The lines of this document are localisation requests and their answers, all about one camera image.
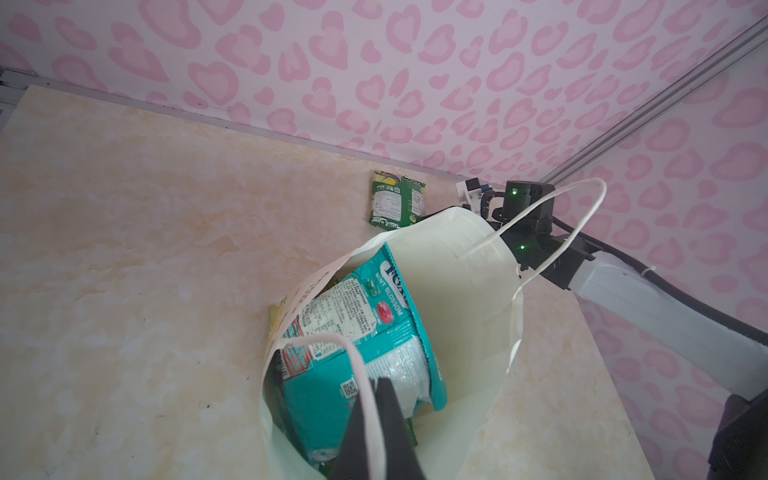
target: table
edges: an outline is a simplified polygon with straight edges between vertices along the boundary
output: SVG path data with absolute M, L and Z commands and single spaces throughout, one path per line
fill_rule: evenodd
M 34 86 L 0 152 L 0 477 L 258 478 L 268 306 L 379 231 L 382 166 Z M 460 478 L 652 478 L 571 293 L 526 290 Z

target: wallpaper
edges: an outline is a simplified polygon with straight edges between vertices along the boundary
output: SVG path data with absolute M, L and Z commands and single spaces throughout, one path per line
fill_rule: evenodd
M 768 46 L 591 165 L 608 194 L 585 227 L 705 303 L 768 330 Z M 555 215 L 574 224 L 592 192 Z M 729 393 L 626 320 L 581 303 L 657 478 L 704 479 Z
M 0 64 L 503 183 L 768 13 L 750 0 L 5 0 Z

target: barcode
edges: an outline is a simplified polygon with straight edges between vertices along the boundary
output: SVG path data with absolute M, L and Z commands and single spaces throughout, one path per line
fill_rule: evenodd
M 357 395 L 357 382 L 355 382 L 354 378 L 341 384 L 341 393 L 344 394 L 344 397 L 347 399 L 351 399 L 353 396 Z

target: white rope handle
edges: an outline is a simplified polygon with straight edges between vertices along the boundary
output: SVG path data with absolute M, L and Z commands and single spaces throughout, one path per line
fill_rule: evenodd
M 368 380 L 366 364 L 362 360 L 360 351 L 343 335 L 338 333 L 316 333 L 308 336 L 280 338 L 277 340 L 277 348 L 282 350 L 287 346 L 308 346 L 311 343 L 335 343 L 346 350 L 349 356 L 349 364 L 357 382 L 360 405 L 362 406 L 362 421 L 365 426 L 366 452 L 368 456 L 369 480 L 386 479 L 386 447 L 384 446 L 384 433 L 382 432 L 379 408 L 376 406 L 376 397 L 373 396 L 373 388 Z
M 526 215 L 531 213 L 536 207 L 538 207 L 539 205 L 543 204 L 545 201 L 547 201 L 547 200 L 549 200 L 551 198 L 555 198 L 559 194 L 564 194 L 565 192 L 567 192 L 569 190 L 573 190 L 575 188 L 579 188 L 582 185 L 590 185 L 590 184 L 597 185 L 598 187 L 600 187 L 600 195 L 598 195 L 598 199 L 594 202 L 592 207 L 589 209 L 587 214 L 584 215 L 584 217 L 581 219 L 581 221 L 579 221 L 578 225 L 576 225 L 576 227 L 571 232 L 571 234 L 568 235 L 568 238 L 565 239 L 565 242 L 563 242 L 563 244 L 560 245 L 560 247 L 557 250 L 555 250 L 552 255 L 549 256 L 549 258 L 547 258 L 541 265 L 538 266 L 538 268 L 536 270 L 534 270 L 533 275 L 531 275 L 529 278 L 525 279 L 525 281 L 518 286 L 518 288 L 515 290 L 515 293 L 512 295 L 512 299 L 514 300 L 517 297 L 518 293 L 520 293 L 520 291 L 523 290 L 523 287 L 528 282 L 530 282 L 531 280 L 536 278 L 539 275 L 539 273 L 541 273 L 544 270 L 546 270 L 548 266 L 552 265 L 552 263 L 555 260 L 557 260 L 558 257 L 563 252 L 565 252 L 568 249 L 568 247 L 571 245 L 571 243 L 573 243 L 574 239 L 579 234 L 579 232 L 581 232 L 581 229 L 584 228 L 584 225 L 589 221 L 590 218 L 592 218 L 592 215 L 594 214 L 594 212 L 596 212 L 598 210 L 598 208 L 600 207 L 600 204 L 603 203 L 603 199 L 605 198 L 605 194 L 606 194 L 607 189 L 608 189 L 608 187 L 605 184 L 605 182 L 603 181 L 603 179 L 601 179 L 601 178 L 587 178 L 585 180 L 580 180 L 578 182 L 574 182 L 574 183 L 572 183 L 572 184 L 570 184 L 570 185 L 568 185 L 566 187 L 558 188 L 554 192 L 551 192 L 549 194 L 544 195 L 542 198 L 538 199 L 536 202 L 534 202 L 528 208 L 526 208 L 525 210 L 520 212 L 518 214 L 518 216 L 513 218 L 510 222 L 508 222 L 505 225 L 503 225 L 500 229 L 496 230 L 491 235 L 488 235 L 481 243 L 479 243 L 474 248 L 472 248 L 469 252 L 467 252 L 464 255 L 464 257 L 468 256 L 471 253 L 474 253 L 479 248 L 481 248 L 484 245 L 488 244 L 491 240 L 500 237 L 502 235 L 502 233 L 507 231 L 508 228 L 510 228 L 512 225 L 517 223 L 520 219 L 524 218 Z

